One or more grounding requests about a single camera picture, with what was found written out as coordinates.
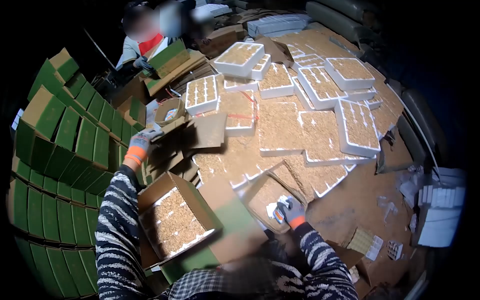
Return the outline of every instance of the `plaid shirt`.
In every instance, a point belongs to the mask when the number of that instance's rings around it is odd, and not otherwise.
[[[183,275],[154,297],[141,267],[135,173],[121,166],[107,188],[98,216],[96,265],[100,299],[357,299],[350,273],[308,223],[294,233],[310,273],[267,258],[245,258],[220,268]]]

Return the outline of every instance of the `grey work glove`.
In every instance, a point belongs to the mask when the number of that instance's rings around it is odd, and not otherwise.
[[[290,203],[290,209],[282,202],[277,202],[276,205],[282,211],[290,227],[295,230],[295,228],[305,223],[305,208],[302,203],[292,196],[288,197],[287,202]]]
[[[152,128],[143,129],[142,131],[138,132],[130,139],[130,144],[128,146],[127,155],[125,155],[125,158],[131,158],[137,162],[138,165],[141,165],[142,162],[147,158],[150,141],[161,135],[163,135],[163,131],[157,131]]]
[[[147,57],[146,56],[140,56],[133,62],[133,66],[135,68],[142,68],[145,69],[151,73],[155,72],[155,69],[147,62]]]

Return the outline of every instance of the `floor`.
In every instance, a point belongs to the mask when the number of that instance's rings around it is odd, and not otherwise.
[[[382,141],[385,160],[389,166],[411,162],[403,140],[399,136],[396,139],[392,148]],[[386,223],[385,210],[377,206],[377,196],[386,196],[398,209],[396,216],[389,214]],[[329,194],[311,202],[306,218],[325,240],[339,244],[348,242],[357,227],[384,240],[375,261],[363,258],[374,287],[380,282],[394,285],[408,271],[408,263],[414,251],[409,246],[411,233],[407,227],[412,214],[412,209],[403,203],[402,194],[396,190],[396,174],[392,172],[375,175],[373,162],[358,165]],[[403,243],[403,259],[393,261],[387,256],[386,244],[389,240]]]

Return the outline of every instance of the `person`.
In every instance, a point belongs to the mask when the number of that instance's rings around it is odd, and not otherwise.
[[[150,140],[161,134],[145,129],[131,138],[123,164],[105,192],[95,231],[101,300],[154,297],[141,267],[140,185],[135,173],[147,157]],[[345,264],[305,222],[303,206],[296,200],[291,204],[290,209],[280,209],[308,263],[307,275],[285,262],[247,257],[217,269],[192,270],[155,299],[357,299]]]

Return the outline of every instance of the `styrofoam tray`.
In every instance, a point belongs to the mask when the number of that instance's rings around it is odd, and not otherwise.
[[[338,70],[336,70],[331,63],[333,60],[352,60],[358,63],[359,67],[365,69],[366,72],[370,74],[370,78],[362,79],[362,78],[355,78],[355,79],[347,79],[344,77],[344,74],[341,74]],[[367,70],[367,68],[357,59],[357,58],[327,58],[325,64],[325,70],[327,71],[328,75],[335,81],[336,85],[342,91],[351,91],[351,90],[359,90],[359,89],[369,89],[373,86],[375,82],[375,77]]]

